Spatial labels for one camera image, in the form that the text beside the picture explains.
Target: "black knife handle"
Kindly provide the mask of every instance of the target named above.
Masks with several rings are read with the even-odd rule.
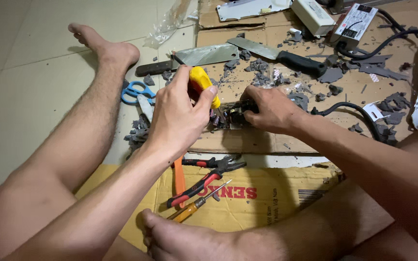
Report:
[[[138,77],[144,77],[148,74],[155,75],[155,74],[161,74],[165,71],[171,71],[172,70],[172,61],[166,61],[166,62],[158,62],[155,64],[148,64],[148,65],[140,65],[136,68],[136,76]]]
[[[277,60],[290,69],[301,71],[302,73],[309,74],[317,78],[322,76],[327,71],[327,66],[324,63],[320,63],[287,51],[281,51],[278,54]]]

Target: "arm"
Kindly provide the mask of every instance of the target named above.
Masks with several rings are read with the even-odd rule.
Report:
[[[418,155],[350,132],[305,113],[280,89],[248,86],[259,114],[245,112],[255,127],[291,135],[316,149],[356,181],[418,242]]]
[[[217,88],[187,94],[189,70],[157,92],[148,141],[113,175],[33,236],[7,260],[101,260],[144,195],[200,136]]]

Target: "pliers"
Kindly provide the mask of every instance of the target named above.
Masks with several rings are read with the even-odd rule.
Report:
[[[174,207],[185,200],[193,197],[194,195],[200,193],[207,185],[209,185],[213,180],[221,179],[224,172],[229,172],[235,169],[240,169],[246,166],[246,162],[232,163],[241,157],[241,154],[232,155],[225,157],[221,160],[216,160],[216,158],[211,158],[209,160],[201,159],[184,159],[182,160],[182,165],[191,165],[198,166],[203,168],[214,168],[205,175],[200,181],[194,184],[192,187],[187,189],[185,192],[175,195],[167,200],[167,208]]]

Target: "knife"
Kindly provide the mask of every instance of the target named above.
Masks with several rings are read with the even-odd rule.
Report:
[[[295,71],[309,74],[315,77],[322,76],[327,71],[327,66],[324,63],[314,61],[287,51],[278,52],[278,49],[253,42],[242,37],[228,39],[227,42],[238,47],[257,53],[260,56],[277,60],[283,65]]]
[[[216,64],[240,58],[238,47],[229,43],[181,50],[175,55],[189,66]],[[179,65],[175,60],[140,65],[136,68],[136,76],[144,77],[176,70]]]

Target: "cardboard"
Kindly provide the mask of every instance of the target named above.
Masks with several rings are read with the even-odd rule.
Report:
[[[233,179],[226,188],[218,191],[221,201],[208,199],[193,216],[183,223],[204,226],[220,232],[231,232],[262,227],[285,219],[321,198],[329,189],[344,180],[331,163],[322,163],[328,168],[287,168],[287,169],[237,169],[224,173],[221,180],[213,181],[207,190],[189,199],[189,204],[205,196],[219,185]],[[100,165],[76,193],[82,198],[106,180],[119,166]],[[209,169],[183,166],[187,187],[192,186],[209,172]],[[132,245],[146,252],[143,244],[143,223],[139,213],[146,208],[163,217],[177,210],[167,209],[165,203],[173,196],[173,171],[167,169],[144,196],[120,236]]]
[[[406,24],[409,26],[418,27],[418,2],[412,2],[408,0],[399,1],[397,3],[390,3],[380,6],[391,14],[400,24]],[[257,18],[248,18],[240,21],[230,21],[232,23],[229,28],[222,28],[220,22],[209,19],[209,17],[217,16],[215,9],[208,7],[202,8],[202,14],[204,13],[205,21],[203,21],[204,28],[215,28],[212,30],[201,30],[198,33],[197,46],[205,46],[211,44],[221,44],[227,39],[235,37],[238,33],[245,33],[246,39],[258,41],[263,44],[276,47],[277,44],[287,36],[287,31],[290,28],[296,28],[301,30],[303,24],[298,20],[296,15],[291,10],[279,12],[275,14],[269,14]],[[339,15],[332,16],[336,21]],[[262,26],[259,26],[258,20],[255,20],[252,24],[247,25],[251,19],[264,19]],[[377,28],[378,25],[387,24],[386,20],[381,15],[376,15],[374,20],[368,27],[368,31],[363,35],[362,41],[360,42],[359,48],[366,51],[373,51],[378,45],[384,40],[390,37],[394,32],[391,28]],[[330,55],[334,53],[332,47],[326,46],[324,49],[318,48],[318,42],[301,42],[296,45],[288,46],[283,44],[278,50],[286,50],[301,56],[309,54],[326,54]],[[392,46],[387,45],[382,51],[382,55],[393,54],[393,56],[386,61],[386,68],[409,76],[408,81],[404,80],[392,80],[378,76],[379,82],[373,82],[369,74],[359,72],[358,69],[351,70],[346,73],[343,78],[332,83],[333,85],[344,88],[344,91],[338,96],[332,96],[327,98],[325,101],[316,102],[315,96],[309,93],[305,93],[309,97],[308,110],[312,110],[314,106],[318,110],[325,110],[331,107],[333,104],[347,101],[364,106],[362,101],[366,104],[380,101],[385,99],[387,96],[394,92],[406,92],[406,98],[414,104],[415,93],[418,89],[418,39],[414,35],[409,35],[408,39],[396,39],[392,41]],[[253,55],[251,61],[260,58],[260,56]],[[317,61],[325,61],[325,58],[312,58]],[[290,91],[299,82],[305,83],[306,85],[312,84],[311,87],[314,93],[327,94],[328,84],[321,84],[317,80],[313,80],[308,75],[302,74],[296,78],[290,76],[293,73],[292,70],[278,64],[274,61],[263,58],[264,61],[270,62],[269,77],[272,78],[273,69],[279,69],[283,76],[291,79],[290,85],[283,85],[282,88],[289,88]],[[399,71],[399,67],[404,62],[414,63],[414,67],[404,72]],[[244,91],[254,77],[254,72],[245,72],[244,68],[249,66],[248,62],[243,60],[240,61],[240,65],[231,73],[227,79],[229,82],[221,83],[219,85],[219,97],[221,102],[234,102],[239,99],[241,93]],[[224,74],[224,63],[208,65],[209,77],[216,81],[221,79]],[[366,90],[361,94],[361,91],[367,85]],[[414,129],[408,123],[407,119],[410,116],[410,110],[404,110],[406,116],[403,121],[396,126],[395,130],[396,139],[402,140],[411,134]],[[331,113],[326,116],[331,121],[337,123],[343,128],[351,127],[353,124],[359,123],[363,126],[364,134],[371,137],[371,134],[365,124],[362,121],[362,116],[355,110],[350,108],[341,107],[338,111]],[[271,133],[265,133],[260,130],[246,128],[243,130],[218,130],[214,134],[210,133],[210,129],[206,130],[202,134],[202,139],[197,140],[193,146],[189,149],[190,151],[199,152],[245,152],[245,153],[288,153],[288,152],[316,152],[305,143],[286,135],[275,135]]]

